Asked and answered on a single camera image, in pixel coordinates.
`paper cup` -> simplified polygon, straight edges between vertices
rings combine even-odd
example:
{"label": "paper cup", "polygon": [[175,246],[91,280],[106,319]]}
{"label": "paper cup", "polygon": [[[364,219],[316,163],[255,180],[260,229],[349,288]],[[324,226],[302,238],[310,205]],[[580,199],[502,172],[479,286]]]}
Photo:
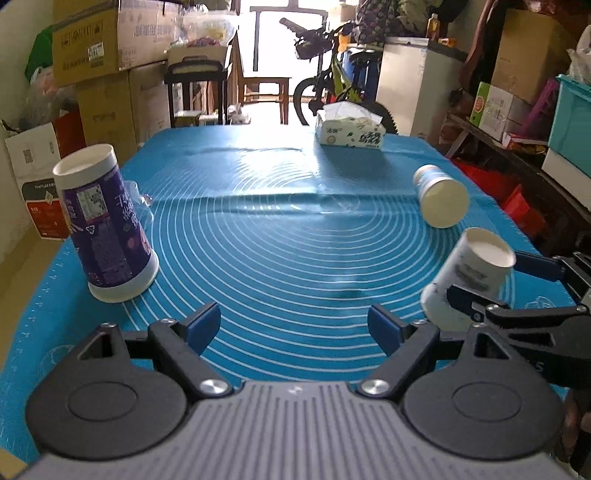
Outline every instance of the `paper cup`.
{"label": "paper cup", "polygon": [[53,177],[90,293],[107,303],[142,293],[158,273],[158,256],[125,191],[113,147],[68,155]]}
{"label": "paper cup", "polygon": [[495,299],[515,262],[515,252],[500,236],[483,228],[464,230],[433,282],[423,289],[421,307],[427,318],[441,330],[465,331],[472,320],[450,307],[447,289],[458,285]]}
{"label": "paper cup", "polygon": [[470,206],[468,190],[435,165],[423,165],[413,176],[423,219],[433,228],[460,222]]}

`bicycle tire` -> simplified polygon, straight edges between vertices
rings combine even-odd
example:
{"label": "bicycle tire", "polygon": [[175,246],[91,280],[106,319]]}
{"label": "bicycle tire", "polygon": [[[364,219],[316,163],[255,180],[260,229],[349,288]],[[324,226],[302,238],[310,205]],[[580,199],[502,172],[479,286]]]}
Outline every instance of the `bicycle tire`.
{"label": "bicycle tire", "polygon": [[398,127],[390,111],[381,103],[366,100],[361,102],[361,106],[372,113],[382,117],[382,125],[386,129],[386,133],[398,135]]}
{"label": "bicycle tire", "polygon": [[297,118],[300,120],[302,125],[309,125],[309,123],[306,120],[306,117],[304,116],[304,112],[302,110],[301,96],[307,88],[316,86],[317,80],[318,79],[316,77],[310,77],[302,80],[295,86],[293,94],[293,103],[295,112],[297,114]]}

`metal screw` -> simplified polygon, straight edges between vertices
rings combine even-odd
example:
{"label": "metal screw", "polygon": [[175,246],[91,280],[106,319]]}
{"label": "metal screw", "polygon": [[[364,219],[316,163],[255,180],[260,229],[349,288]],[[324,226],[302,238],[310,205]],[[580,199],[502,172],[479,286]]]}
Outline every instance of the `metal screw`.
{"label": "metal screw", "polygon": [[224,380],[218,380],[216,378],[209,378],[208,380],[203,380],[199,384],[199,390],[202,393],[206,394],[208,397],[219,397],[220,395],[224,395],[230,389],[230,385]]}
{"label": "metal screw", "polygon": [[385,380],[375,378],[373,380],[366,380],[361,384],[361,390],[367,395],[382,395],[390,389],[390,385]]}

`plastic bottle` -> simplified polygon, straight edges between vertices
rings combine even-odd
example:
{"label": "plastic bottle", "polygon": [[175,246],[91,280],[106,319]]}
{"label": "plastic bottle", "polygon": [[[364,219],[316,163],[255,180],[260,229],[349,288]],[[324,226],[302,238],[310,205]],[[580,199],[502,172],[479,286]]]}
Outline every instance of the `plastic bottle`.
{"label": "plastic bottle", "polygon": [[427,35],[426,37],[433,41],[439,40],[439,29],[441,28],[441,21],[437,14],[431,15],[429,22],[427,23]]}

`jacket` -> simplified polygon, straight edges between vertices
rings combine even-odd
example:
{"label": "jacket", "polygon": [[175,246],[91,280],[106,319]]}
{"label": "jacket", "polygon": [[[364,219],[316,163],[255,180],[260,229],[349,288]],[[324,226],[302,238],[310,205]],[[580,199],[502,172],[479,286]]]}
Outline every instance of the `jacket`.
{"label": "jacket", "polygon": [[387,37],[424,37],[430,11],[442,0],[365,0],[358,8],[359,43],[383,44]]}

